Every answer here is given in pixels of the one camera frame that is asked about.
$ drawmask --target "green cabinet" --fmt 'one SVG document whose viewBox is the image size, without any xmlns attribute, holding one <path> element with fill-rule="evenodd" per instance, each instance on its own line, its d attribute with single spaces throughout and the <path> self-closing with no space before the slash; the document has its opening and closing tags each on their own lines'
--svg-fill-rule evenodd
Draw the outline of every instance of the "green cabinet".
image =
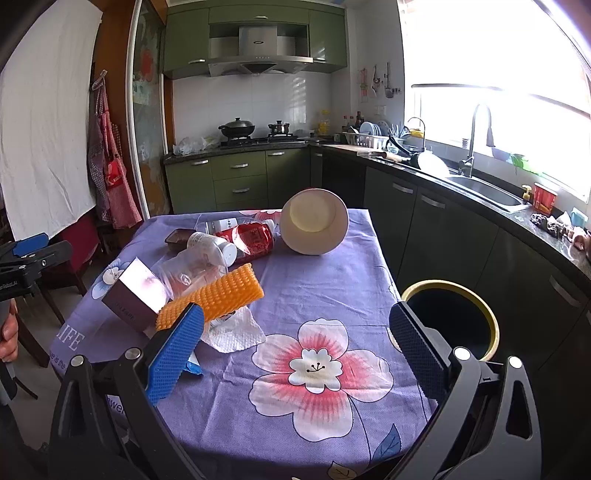
<svg viewBox="0 0 591 480">
<path fill-rule="evenodd" d="M 330 73 L 347 66 L 347 34 L 342 15 L 310 10 L 310 56 L 306 70 Z"/>
<path fill-rule="evenodd" d="M 263 151 L 220 155 L 212 158 L 214 180 L 251 177 L 253 175 L 265 175 L 266 173 L 265 152 Z"/>
<path fill-rule="evenodd" d="M 591 415 L 591 313 L 584 310 L 568 337 L 538 371 L 529 374 L 542 434 L 543 473 L 571 451 L 587 428 L 580 451 L 589 448 Z"/>
<path fill-rule="evenodd" d="M 499 323 L 494 360 L 516 355 L 530 373 L 566 338 L 587 303 L 556 267 L 504 230 L 499 230 L 476 293 Z"/>
<path fill-rule="evenodd" d="M 369 210 L 382 253 L 394 280 L 402 263 L 413 218 L 417 186 L 374 168 L 365 173 L 364 207 Z"/>
<path fill-rule="evenodd" d="M 280 5 L 232 5 L 211 7 L 209 23 L 280 22 L 308 24 L 308 10 Z"/>
<path fill-rule="evenodd" d="M 214 212 L 212 169 L 209 159 L 166 166 L 168 191 L 173 211 L 179 213 Z"/>
<path fill-rule="evenodd" d="M 322 150 L 310 147 L 310 186 L 315 189 L 322 188 Z"/>
<path fill-rule="evenodd" d="M 396 286 L 449 280 L 474 290 L 498 227 L 443 196 L 419 188 Z"/>
<path fill-rule="evenodd" d="M 269 208 L 283 208 L 296 193 L 310 187 L 310 151 L 268 150 L 265 155 Z"/>
<path fill-rule="evenodd" d="M 164 71 L 171 77 L 207 72 L 209 58 L 209 9 L 169 15 L 164 44 Z"/>
</svg>

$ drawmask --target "yellow trash can rim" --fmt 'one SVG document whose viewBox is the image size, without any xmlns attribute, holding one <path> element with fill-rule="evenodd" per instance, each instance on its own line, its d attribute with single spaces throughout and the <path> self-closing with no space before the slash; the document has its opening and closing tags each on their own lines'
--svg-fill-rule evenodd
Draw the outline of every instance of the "yellow trash can rim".
<svg viewBox="0 0 591 480">
<path fill-rule="evenodd" d="M 408 301 L 408 299 L 420 291 L 423 290 L 430 290 L 432 288 L 439 288 L 441 290 L 449 290 L 460 294 L 462 297 L 470 300 L 474 305 L 478 307 L 478 309 L 482 312 L 486 321 L 488 322 L 488 326 L 491 329 L 491 341 L 488 346 L 488 350 L 486 354 L 480 359 L 482 361 L 490 360 L 493 355 L 496 353 L 496 349 L 499 346 L 499 324 L 496 321 L 495 314 L 492 313 L 491 308 L 486 304 L 482 298 L 476 295 L 472 290 L 468 290 L 466 287 L 462 287 L 457 283 L 450 282 L 447 280 L 423 280 L 420 282 L 411 285 L 409 288 L 404 290 L 402 294 L 402 300 Z"/>
</svg>

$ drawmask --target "plastic bottle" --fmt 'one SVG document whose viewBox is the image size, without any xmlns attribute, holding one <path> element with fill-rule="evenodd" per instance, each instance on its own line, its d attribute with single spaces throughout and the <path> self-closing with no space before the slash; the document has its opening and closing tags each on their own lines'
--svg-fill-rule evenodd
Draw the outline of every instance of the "plastic bottle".
<svg viewBox="0 0 591 480">
<path fill-rule="evenodd" d="M 236 261 L 236 245 L 215 235 L 195 232 L 187 241 L 187 248 L 199 249 L 199 254 L 212 265 L 231 267 Z"/>
<path fill-rule="evenodd" d="M 273 220 L 251 222 L 216 233 L 216 236 L 236 246 L 236 265 L 243 264 L 267 255 L 273 250 Z"/>
</svg>

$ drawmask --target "red container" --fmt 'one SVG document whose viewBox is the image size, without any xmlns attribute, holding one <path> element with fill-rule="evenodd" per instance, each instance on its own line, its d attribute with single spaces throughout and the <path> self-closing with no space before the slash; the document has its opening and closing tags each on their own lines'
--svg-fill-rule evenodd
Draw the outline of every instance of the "red container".
<svg viewBox="0 0 591 480">
<path fill-rule="evenodd" d="M 534 183 L 534 208 L 544 215 L 550 215 L 558 194 L 539 183 Z"/>
<path fill-rule="evenodd" d="M 266 223 L 243 223 L 218 232 L 216 236 L 236 245 L 238 255 L 235 265 L 264 257 L 273 250 L 273 233 Z"/>
</svg>

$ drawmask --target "red chair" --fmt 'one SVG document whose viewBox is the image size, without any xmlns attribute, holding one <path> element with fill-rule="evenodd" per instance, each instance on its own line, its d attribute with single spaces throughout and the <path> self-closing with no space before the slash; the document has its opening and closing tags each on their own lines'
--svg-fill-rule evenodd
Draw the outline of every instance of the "red chair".
<svg viewBox="0 0 591 480">
<path fill-rule="evenodd" d="M 99 246 L 94 214 L 92 212 L 85 213 L 76 223 L 63 229 L 52 238 L 51 242 L 62 240 L 66 240 L 72 245 L 72 258 L 68 262 L 44 270 L 38 285 L 41 295 L 43 295 L 43 298 L 63 325 L 64 317 L 49 290 L 74 286 L 78 289 L 80 295 L 84 296 L 86 294 L 82 275 L 92 262 L 92 256 Z"/>
</svg>

